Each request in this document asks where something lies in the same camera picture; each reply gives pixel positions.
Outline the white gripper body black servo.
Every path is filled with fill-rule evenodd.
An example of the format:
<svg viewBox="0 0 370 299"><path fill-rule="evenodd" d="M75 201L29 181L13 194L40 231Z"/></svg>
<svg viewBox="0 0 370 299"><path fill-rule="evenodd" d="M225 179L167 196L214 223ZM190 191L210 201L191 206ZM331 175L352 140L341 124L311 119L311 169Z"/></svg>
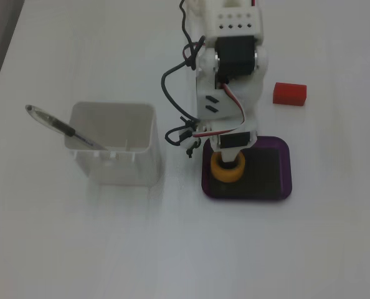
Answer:
<svg viewBox="0 0 370 299"><path fill-rule="evenodd" d="M200 139L206 139L204 156L237 156L256 143L257 135L257 120L205 120L200 124Z"/></svg>

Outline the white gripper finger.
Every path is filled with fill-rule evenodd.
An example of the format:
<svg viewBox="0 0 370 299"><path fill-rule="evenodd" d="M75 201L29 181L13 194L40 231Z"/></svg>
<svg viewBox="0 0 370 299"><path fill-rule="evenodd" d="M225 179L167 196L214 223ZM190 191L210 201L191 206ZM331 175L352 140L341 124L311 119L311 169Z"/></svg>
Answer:
<svg viewBox="0 0 370 299"><path fill-rule="evenodd" d="M234 162L237 159L238 154L240 153L240 150L238 149L223 149L221 151L221 160L224 163L231 163Z"/></svg>

